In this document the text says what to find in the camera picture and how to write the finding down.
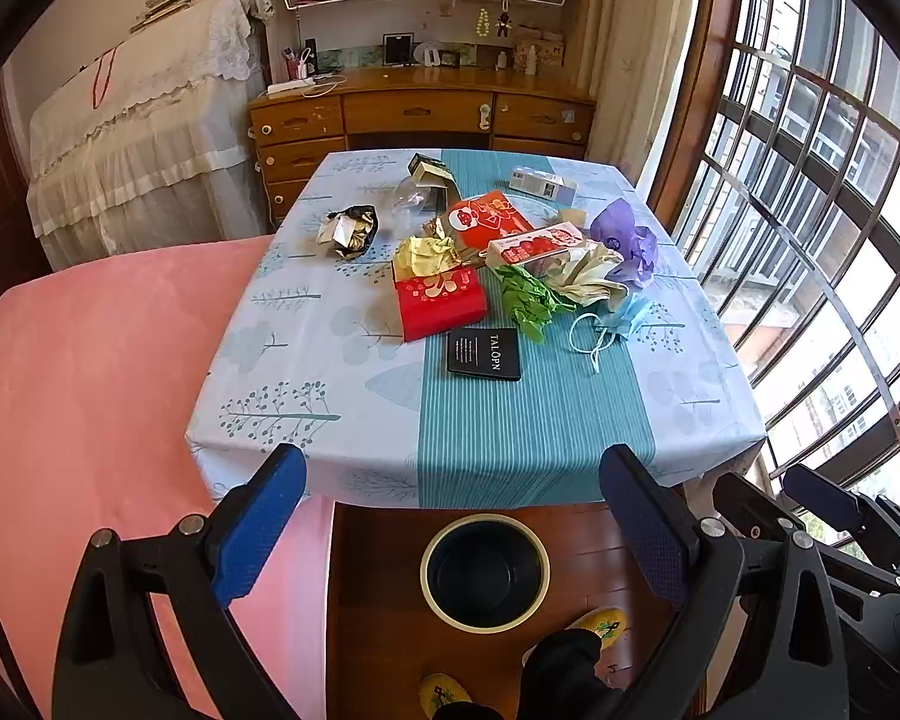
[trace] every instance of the hanging ornament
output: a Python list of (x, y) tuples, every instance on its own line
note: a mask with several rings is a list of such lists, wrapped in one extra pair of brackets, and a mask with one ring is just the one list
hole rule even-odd
[(508, 9), (509, 0), (504, 0), (504, 12), (501, 13), (500, 18), (497, 19), (497, 37), (509, 37), (511, 23), (509, 22), (509, 13), (506, 12)]
[(480, 15), (477, 16), (477, 37), (490, 36), (490, 12), (485, 7), (480, 9)]

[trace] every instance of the bed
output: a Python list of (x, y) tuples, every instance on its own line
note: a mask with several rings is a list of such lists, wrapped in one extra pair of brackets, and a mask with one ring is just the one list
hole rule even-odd
[(31, 120), (26, 204), (55, 271), (266, 231), (247, 137), (258, 0), (203, 0), (85, 68)]
[[(0, 299), (0, 618), (44, 717), (91, 533), (159, 535), (212, 508), (184, 429), (268, 245), (254, 238), (111, 257)], [(332, 525), (332, 501), (302, 501), (252, 593), (231, 605), (303, 720), (325, 717)], [(178, 628), (165, 624), (168, 608), (158, 604), (158, 619), (184, 691), (216, 715)]]

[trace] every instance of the black pants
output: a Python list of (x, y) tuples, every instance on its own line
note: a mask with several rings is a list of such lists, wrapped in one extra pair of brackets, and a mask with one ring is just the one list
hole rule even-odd
[[(516, 720), (581, 720), (600, 704), (608, 712), (623, 690), (608, 688), (593, 673), (600, 637), (589, 631), (558, 631), (536, 645), (520, 677)], [(496, 709), (457, 702), (440, 707), (434, 720), (502, 720)]]

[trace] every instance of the cabinet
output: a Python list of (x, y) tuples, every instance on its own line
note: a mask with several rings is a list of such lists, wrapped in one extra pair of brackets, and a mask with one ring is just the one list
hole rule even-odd
[(476, 68), (346, 71), (318, 98), (250, 103), (271, 219), (279, 223), (327, 154), (444, 143), (583, 159), (594, 101), (560, 79)]

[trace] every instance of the red string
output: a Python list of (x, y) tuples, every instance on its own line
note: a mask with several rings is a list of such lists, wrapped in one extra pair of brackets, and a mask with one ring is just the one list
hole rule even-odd
[(108, 53), (110, 54), (110, 66), (106, 70), (106, 80), (103, 81), (103, 91), (101, 92), (99, 100), (97, 100), (97, 82), (100, 80), (100, 71), (103, 69), (103, 57), (106, 57), (106, 53), (97, 60), (97, 74), (93, 78), (93, 94), (91, 100), (94, 110), (97, 110), (103, 105), (103, 98), (106, 97), (106, 90), (110, 87), (110, 75), (113, 73), (113, 60), (117, 56), (117, 47), (114, 47), (113, 52)]

